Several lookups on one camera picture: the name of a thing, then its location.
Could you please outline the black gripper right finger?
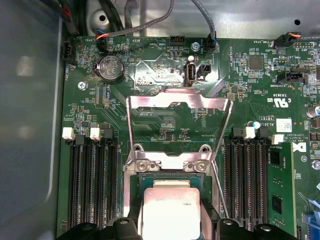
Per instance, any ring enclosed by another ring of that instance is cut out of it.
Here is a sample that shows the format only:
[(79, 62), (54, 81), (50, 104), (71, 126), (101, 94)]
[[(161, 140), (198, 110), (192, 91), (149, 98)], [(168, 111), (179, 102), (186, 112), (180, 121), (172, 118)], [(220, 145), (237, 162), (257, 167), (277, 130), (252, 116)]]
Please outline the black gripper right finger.
[(211, 202), (201, 200), (201, 234), (204, 240), (295, 240), (271, 224), (258, 224), (249, 231), (233, 219), (221, 218)]

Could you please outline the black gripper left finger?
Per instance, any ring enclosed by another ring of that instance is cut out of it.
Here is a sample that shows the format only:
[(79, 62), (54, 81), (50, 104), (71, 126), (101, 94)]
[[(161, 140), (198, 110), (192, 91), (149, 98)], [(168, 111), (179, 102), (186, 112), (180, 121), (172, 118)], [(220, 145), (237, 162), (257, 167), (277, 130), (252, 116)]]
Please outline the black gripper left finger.
[(84, 222), (77, 224), (59, 236), (58, 240), (141, 240), (138, 233), (138, 219), (142, 200), (132, 201), (127, 217), (116, 219), (111, 225), (100, 229), (95, 223)]

